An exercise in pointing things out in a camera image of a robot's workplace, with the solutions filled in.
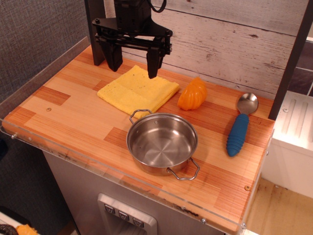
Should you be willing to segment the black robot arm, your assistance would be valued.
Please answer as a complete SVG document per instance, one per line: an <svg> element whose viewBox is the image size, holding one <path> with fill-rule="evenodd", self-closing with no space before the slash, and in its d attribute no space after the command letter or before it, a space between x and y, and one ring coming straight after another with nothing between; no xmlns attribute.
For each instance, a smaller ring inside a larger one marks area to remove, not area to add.
<svg viewBox="0 0 313 235"><path fill-rule="evenodd" d="M173 32L152 20L152 11L160 13L165 9L163 1L159 10L150 0L115 0L114 18L96 18L96 42L112 71L123 63L122 47L146 51L148 76L157 76L163 57L172 51L170 39Z"/></svg>

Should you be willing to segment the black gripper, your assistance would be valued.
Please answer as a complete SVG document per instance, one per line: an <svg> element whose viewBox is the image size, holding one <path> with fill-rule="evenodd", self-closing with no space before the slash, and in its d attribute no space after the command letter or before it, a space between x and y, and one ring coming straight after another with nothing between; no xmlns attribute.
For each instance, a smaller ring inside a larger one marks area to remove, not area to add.
<svg viewBox="0 0 313 235"><path fill-rule="evenodd" d="M96 41L100 44L109 68L117 71L123 63L122 47L147 51L150 79L157 76L164 55L172 51L172 31L152 20L148 4L116 4L114 18L96 18Z"/></svg>

